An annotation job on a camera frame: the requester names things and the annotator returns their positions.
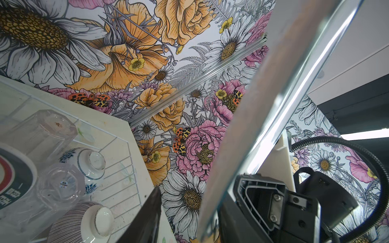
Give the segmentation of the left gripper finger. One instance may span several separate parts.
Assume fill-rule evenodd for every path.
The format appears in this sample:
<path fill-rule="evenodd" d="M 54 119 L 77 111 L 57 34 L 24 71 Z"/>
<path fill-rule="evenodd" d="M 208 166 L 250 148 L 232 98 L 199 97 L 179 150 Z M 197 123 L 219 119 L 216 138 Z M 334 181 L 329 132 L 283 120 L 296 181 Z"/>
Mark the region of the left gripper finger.
<path fill-rule="evenodd" d="M 155 187 L 132 223 L 116 241 L 117 243 L 157 243 L 161 218 L 162 198 Z"/>

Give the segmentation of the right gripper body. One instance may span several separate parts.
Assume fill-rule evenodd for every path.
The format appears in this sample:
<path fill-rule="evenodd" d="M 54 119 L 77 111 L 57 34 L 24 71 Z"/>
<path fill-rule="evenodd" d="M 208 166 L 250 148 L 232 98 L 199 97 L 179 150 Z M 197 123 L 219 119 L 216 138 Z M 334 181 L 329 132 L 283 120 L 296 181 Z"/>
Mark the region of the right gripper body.
<path fill-rule="evenodd" d="M 308 178 L 291 191 L 280 180 L 257 175 L 237 176 L 233 194 L 220 209 L 223 243 L 336 242 L 337 226 L 358 207 L 337 182 L 309 167 L 297 171 Z"/>

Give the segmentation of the white plate cloud emblem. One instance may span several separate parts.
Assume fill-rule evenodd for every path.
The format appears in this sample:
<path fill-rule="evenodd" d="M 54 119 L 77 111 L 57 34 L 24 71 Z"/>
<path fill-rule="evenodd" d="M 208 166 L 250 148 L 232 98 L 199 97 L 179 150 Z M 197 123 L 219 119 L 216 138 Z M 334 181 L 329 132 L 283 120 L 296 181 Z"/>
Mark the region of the white plate cloud emblem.
<path fill-rule="evenodd" d="M 346 32 L 361 1 L 278 1 L 267 25 L 269 52 L 218 149 L 202 200 L 197 237 L 239 174 L 254 174 Z"/>

